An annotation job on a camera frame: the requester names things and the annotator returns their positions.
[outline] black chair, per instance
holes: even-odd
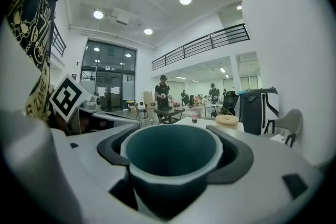
[[[235,106],[238,102],[239,96],[236,95],[234,91],[232,92],[227,92],[226,95],[224,96],[224,101],[223,101],[223,106],[217,106],[215,109],[215,112],[211,113],[211,116],[216,117],[217,115],[236,115],[235,113]]]

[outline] black railing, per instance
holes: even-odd
[[[234,25],[193,40],[152,61],[153,70],[180,61],[192,55],[224,45],[250,39],[245,24]]]
[[[55,46],[56,50],[61,54],[63,57],[64,50],[66,49],[66,45],[59,34],[56,25],[54,24],[54,32],[52,34],[52,43],[51,46]]]

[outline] air vent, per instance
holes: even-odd
[[[129,21],[130,21],[130,14],[122,10],[117,17],[117,23],[122,25],[128,25]]]

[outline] glass door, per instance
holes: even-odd
[[[104,111],[121,110],[122,75],[120,73],[97,71],[95,95],[100,97]]]

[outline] printed shirt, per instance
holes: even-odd
[[[49,121],[50,52],[56,1],[12,0],[6,17],[16,40],[41,75],[25,105],[26,114]]]

